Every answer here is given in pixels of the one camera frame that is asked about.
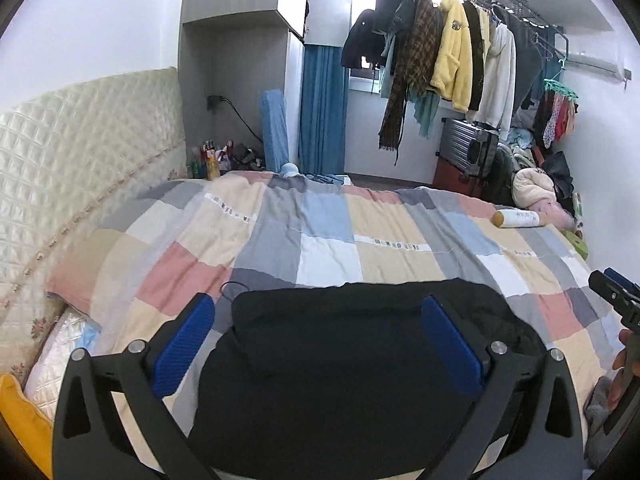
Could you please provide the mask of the person's right hand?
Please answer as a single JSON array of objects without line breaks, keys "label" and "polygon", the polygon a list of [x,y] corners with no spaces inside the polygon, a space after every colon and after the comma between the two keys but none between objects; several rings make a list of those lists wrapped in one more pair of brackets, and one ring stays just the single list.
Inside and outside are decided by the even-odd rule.
[{"label": "person's right hand", "polygon": [[612,364],[612,369],[616,370],[616,376],[611,382],[610,390],[608,390],[608,408],[610,410],[614,410],[614,408],[616,408],[626,390],[626,387],[624,386],[624,368],[628,358],[628,340],[633,334],[634,333],[631,330],[627,330],[626,328],[623,328],[618,334],[618,339],[624,348],[616,356]]}]

